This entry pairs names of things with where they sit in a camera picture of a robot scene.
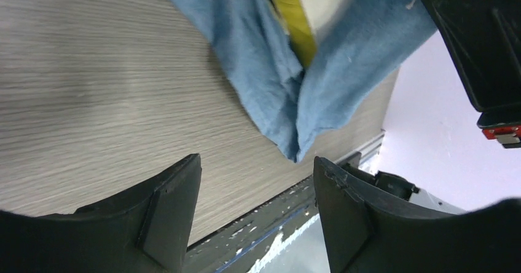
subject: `white wall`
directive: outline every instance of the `white wall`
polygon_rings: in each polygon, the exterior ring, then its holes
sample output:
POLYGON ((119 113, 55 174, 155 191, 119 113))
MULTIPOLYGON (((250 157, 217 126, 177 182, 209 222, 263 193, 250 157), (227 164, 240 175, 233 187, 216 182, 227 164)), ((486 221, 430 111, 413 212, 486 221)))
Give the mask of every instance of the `white wall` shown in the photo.
POLYGON ((479 116, 436 33, 402 65, 383 125, 380 170, 467 210, 521 197, 521 149, 486 140, 479 116))

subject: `cloth fold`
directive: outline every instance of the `cloth fold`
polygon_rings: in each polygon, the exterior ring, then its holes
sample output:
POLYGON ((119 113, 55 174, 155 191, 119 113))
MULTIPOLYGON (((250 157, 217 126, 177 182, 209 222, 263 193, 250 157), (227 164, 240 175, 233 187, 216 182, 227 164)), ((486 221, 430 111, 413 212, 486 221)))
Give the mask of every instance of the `cloth fold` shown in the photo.
POLYGON ((436 30, 420 0, 353 0, 304 71, 268 0, 172 2, 208 39, 260 132, 294 162, 436 30))

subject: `yellow stripe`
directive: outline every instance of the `yellow stripe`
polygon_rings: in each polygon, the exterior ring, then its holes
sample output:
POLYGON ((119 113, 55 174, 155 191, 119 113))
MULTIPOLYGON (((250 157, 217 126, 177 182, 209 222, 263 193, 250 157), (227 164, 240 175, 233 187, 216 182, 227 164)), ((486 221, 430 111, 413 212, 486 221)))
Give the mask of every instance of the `yellow stripe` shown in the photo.
POLYGON ((316 43, 300 0, 272 0, 289 31, 291 48, 304 68, 316 53, 316 43))

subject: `blue fabric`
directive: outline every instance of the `blue fabric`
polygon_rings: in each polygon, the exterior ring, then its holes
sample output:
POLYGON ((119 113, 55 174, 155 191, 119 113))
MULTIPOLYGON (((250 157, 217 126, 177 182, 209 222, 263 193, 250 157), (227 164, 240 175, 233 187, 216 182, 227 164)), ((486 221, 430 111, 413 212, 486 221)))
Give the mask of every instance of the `blue fabric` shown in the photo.
POLYGON ((412 1, 353 0, 304 71, 267 0, 172 0, 211 43, 260 132, 294 162, 435 32, 412 1))

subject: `blue towel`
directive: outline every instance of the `blue towel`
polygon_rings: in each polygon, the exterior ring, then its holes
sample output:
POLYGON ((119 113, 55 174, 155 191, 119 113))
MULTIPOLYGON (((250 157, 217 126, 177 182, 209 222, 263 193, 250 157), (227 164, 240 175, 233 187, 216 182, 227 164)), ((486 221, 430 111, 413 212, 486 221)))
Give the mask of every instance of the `blue towel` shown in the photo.
POLYGON ((304 71, 268 0, 172 0, 208 39, 260 132, 294 162, 435 32, 412 1, 353 0, 304 71))

